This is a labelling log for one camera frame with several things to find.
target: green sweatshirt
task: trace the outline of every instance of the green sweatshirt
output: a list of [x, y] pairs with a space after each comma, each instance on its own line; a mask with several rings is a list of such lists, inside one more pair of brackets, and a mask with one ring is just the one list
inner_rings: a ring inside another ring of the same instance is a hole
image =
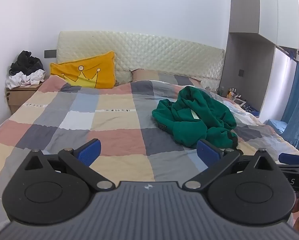
[[231, 132], [236, 127], [233, 114], [197, 88], [183, 88], [176, 102], [160, 100], [152, 115], [159, 128], [184, 146], [196, 148], [199, 139], [206, 139], [218, 148], [237, 146], [237, 137]]

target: nightstand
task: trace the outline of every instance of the nightstand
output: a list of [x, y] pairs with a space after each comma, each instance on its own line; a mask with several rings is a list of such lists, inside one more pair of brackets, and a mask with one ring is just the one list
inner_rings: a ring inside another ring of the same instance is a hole
[[6, 89], [7, 104], [11, 110], [11, 114], [14, 114], [38, 90], [41, 84]]

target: crown print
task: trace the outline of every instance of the crown print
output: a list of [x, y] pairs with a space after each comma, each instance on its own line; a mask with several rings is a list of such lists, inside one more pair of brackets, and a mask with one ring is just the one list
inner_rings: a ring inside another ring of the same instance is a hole
[[100, 68], [97, 69], [97, 72], [96, 72], [95, 76], [92, 79], [88, 79], [84, 76], [84, 74], [83, 74], [84, 66], [80, 65], [78, 67], [78, 70], [80, 70], [81, 73], [79, 74], [76, 81], [68, 78], [63, 73], [62, 73], [62, 76], [65, 79], [65, 81], [67, 83], [71, 84], [72, 86], [93, 87], [93, 88], [95, 88], [96, 83], [97, 83], [98, 72], [100, 71]]

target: patchwork comforter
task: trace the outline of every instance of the patchwork comforter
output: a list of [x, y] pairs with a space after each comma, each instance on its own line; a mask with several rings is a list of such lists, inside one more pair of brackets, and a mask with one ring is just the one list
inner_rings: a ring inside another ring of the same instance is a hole
[[[175, 101], [184, 86], [138, 81], [113, 89], [70, 86], [51, 76], [0, 127], [0, 229], [8, 222], [1, 197], [8, 181], [31, 149], [56, 154], [93, 138], [102, 144], [91, 168], [118, 184], [130, 181], [185, 181], [206, 165], [195, 149], [175, 143], [157, 127], [152, 110], [164, 98]], [[275, 161], [282, 152], [299, 154], [274, 130], [232, 101], [208, 92], [233, 113], [239, 146], [246, 155], [267, 148]]]

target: metal bolt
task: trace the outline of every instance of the metal bolt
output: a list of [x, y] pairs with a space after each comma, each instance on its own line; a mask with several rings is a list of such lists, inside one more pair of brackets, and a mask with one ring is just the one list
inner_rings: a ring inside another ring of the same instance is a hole
[[198, 181], [195, 181], [195, 180], [190, 180], [185, 183], [185, 187], [190, 188], [190, 189], [197, 189], [197, 188], [200, 188], [201, 186], [202, 185]]
[[101, 189], [109, 189], [113, 186], [113, 184], [108, 180], [102, 180], [102, 181], [98, 182], [96, 184], [96, 186]]

